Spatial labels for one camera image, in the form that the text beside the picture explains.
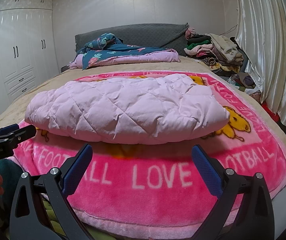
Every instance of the beige fleece sheet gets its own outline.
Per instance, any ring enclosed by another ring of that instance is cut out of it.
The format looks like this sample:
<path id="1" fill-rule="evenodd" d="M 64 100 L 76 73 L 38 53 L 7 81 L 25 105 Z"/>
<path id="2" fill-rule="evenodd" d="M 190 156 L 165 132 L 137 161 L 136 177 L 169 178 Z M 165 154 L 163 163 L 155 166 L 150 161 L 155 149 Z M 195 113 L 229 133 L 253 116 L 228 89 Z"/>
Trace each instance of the beige fleece sheet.
<path id="1" fill-rule="evenodd" d="M 219 78 L 217 75 L 212 73 L 210 69 L 203 63 L 195 62 L 193 59 L 180 56 L 181 62 L 160 62 L 160 63 L 137 63 L 137 64 L 120 64 L 120 65 L 112 65 L 112 66 L 103 66 L 96 67 L 87 70 L 81 69 L 69 69 L 64 71 L 63 73 L 57 75 L 56 77 L 44 82 L 39 85 L 34 90 L 28 92 L 22 97 L 18 98 L 15 102 L 13 102 L 3 114 L 0 115 L 0 128 L 5 127 L 10 124 L 19 123 L 24 119 L 25 109 L 27 105 L 30 103 L 31 99 L 41 91 L 47 91 L 51 89 L 57 89 L 64 85 L 66 82 L 70 80 L 74 80 L 83 76 L 89 76 L 94 74 L 108 73 L 108 72 L 119 72 L 119 71 L 140 71 L 140 70 L 172 70 L 172 71 L 185 71 L 185 72 L 194 72 L 194 73 L 210 73 L 215 76 L 215 78 Z M 221 82 L 225 85 L 230 86 L 234 89 L 233 86 L 228 84 L 223 79 L 219 78 Z M 274 133 L 283 141 L 286 146 L 286 135 L 279 128 L 279 126 L 270 118 L 267 112 L 249 95 L 241 92 L 239 90 L 235 90 L 238 94 L 240 94 L 246 101 L 251 104 L 257 112 L 261 115 L 266 124 L 274 131 Z"/>

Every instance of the blue textured pad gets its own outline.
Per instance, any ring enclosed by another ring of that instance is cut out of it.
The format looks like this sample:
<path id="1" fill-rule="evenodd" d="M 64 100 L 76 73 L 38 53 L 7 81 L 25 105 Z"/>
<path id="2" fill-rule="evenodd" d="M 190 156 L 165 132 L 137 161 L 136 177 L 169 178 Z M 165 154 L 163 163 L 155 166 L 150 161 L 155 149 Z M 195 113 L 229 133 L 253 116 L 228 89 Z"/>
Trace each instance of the blue textured pad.
<path id="1" fill-rule="evenodd" d="M 0 129 L 0 136 L 9 134 L 9 133 L 14 132 L 18 129 L 20 129 L 20 127 L 17 123 L 9 125 L 7 127 L 3 127 Z"/>
<path id="2" fill-rule="evenodd" d="M 220 198 L 223 193 L 221 177 L 197 145 L 192 148 L 192 160 L 211 195 Z"/>
<path id="3" fill-rule="evenodd" d="M 93 156 L 91 145 L 87 145 L 62 179 L 62 193 L 65 197 L 74 194 Z"/>

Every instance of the white curtain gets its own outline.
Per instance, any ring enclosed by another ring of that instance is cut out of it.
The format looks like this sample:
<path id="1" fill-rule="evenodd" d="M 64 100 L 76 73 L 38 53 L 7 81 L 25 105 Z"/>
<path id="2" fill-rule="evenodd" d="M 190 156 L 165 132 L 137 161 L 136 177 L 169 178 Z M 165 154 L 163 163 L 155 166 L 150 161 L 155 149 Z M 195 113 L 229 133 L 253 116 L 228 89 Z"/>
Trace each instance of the white curtain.
<path id="1" fill-rule="evenodd" d="M 249 57 L 246 71 L 286 125 L 286 0 L 239 0 L 239 8 L 236 41 Z"/>

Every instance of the headboard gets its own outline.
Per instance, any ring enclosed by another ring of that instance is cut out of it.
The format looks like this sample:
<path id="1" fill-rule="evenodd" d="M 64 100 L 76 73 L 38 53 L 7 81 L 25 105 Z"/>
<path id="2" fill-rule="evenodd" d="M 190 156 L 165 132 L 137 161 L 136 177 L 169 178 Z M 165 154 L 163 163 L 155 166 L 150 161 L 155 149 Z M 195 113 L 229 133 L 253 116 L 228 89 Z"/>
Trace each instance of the headboard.
<path id="1" fill-rule="evenodd" d="M 113 33 L 123 40 L 124 44 L 142 47 L 160 47 L 175 49 L 179 55 L 186 56 L 184 48 L 187 41 L 185 31 L 188 24 L 147 23 L 111 27 L 75 36 L 76 51 L 85 43 L 92 41 L 104 33 Z"/>

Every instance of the silver screw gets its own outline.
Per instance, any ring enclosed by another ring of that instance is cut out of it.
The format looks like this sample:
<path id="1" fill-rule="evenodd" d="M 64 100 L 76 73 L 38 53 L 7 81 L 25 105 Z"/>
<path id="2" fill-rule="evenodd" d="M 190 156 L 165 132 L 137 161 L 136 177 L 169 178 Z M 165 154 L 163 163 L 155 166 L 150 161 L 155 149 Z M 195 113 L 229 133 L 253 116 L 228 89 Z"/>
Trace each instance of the silver screw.
<path id="1" fill-rule="evenodd" d="M 57 174 L 58 172 L 59 172 L 59 169 L 58 169 L 58 168 L 53 168 L 53 169 L 51 169 L 51 171 L 50 171 L 50 173 L 53 174 L 53 175 Z"/>
<path id="2" fill-rule="evenodd" d="M 22 175 L 21 175 L 21 177 L 22 177 L 23 179 L 25 179 L 27 176 L 28 176 L 28 173 L 27 173 L 27 172 L 23 172 Z"/>
<path id="3" fill-rule="evenodd" d="M 226 171 L 226 173 L 228 175 L 233 175 L 234 174 L 234 171 L 232 169 L 226 169 L 225 171 Z"/>
<path id="4" fill-rule="evenodd" d="M 262 178 L 263 178 L 263 174 L 260 173 L 260 172 L 258 172 L 258 173 L 256 174 L 256 177 L 257 177 L 258 179 L 262 179 Z"/>

